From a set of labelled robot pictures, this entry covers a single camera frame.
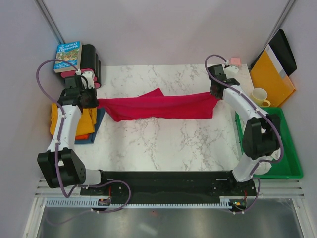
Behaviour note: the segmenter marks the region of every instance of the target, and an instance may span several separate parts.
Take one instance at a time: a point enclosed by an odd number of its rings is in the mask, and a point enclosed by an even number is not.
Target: wall
[[[317,1],[298,1],[284,22],[286,37],[293,51],[297,70],[291,80],[297,92],[283,110],[304,170],[303,190],[317,221]]]
[[[18,238],[41,175],[37,154],[50,140],[50,104],[35,72],[54,57],[57,41],[33,0],[1,1],[0,22],[0,236]],[[57,97],[61,84],[52,65],[40,75]]]
[[[44,0],[65,41],[97,47],[103,65],[250,63],[287,0]]]

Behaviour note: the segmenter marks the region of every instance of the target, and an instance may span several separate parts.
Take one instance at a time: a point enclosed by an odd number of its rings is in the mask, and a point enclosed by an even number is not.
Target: marble table
[[[164,95],[209,91],[203,65],[105,66],[99,98],[138,97],[156,88]],[[246,65],[235,78],[253,89]],[[108,171],[225,171],[238,163],[234,111],[224,101],[212,119],[139,119],[114,122],[106,113],[94,144],[75,145],[88,169]]]

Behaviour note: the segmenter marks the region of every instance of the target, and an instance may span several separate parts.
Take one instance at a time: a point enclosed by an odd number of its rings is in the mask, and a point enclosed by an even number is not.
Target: metal floor
[[[51,222],[87,210],[46,208]],[[216,209],[130,208],[109,214],[88,213],[52,227],[42,219],[39,238],[301,238],[293,202],[258,200],[244,215]]]

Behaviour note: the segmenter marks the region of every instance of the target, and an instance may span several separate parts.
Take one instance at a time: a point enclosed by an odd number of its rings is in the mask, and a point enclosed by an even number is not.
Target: orange binder
[[[270,45],[266,46],[250,75],[255,88],[267,91],[271,107],[281,107],[296,91]]]

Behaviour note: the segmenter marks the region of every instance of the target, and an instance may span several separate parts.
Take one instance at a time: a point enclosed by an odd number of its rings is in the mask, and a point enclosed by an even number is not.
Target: green plastic bin
[[[284,145],[284,157],[280,163],[272,164],[272,168],[264,175],[254,175],[258,178],[264,179],[300,179],[304,176],[301,163],[296,153],[296,149],[289,132],[287,122],[281,108],[263,108],[269,114],[277,114],[281,118],[281,136]],[[240,117],[235,115],[239,143],[242,149],[242,127],[240,123]]]

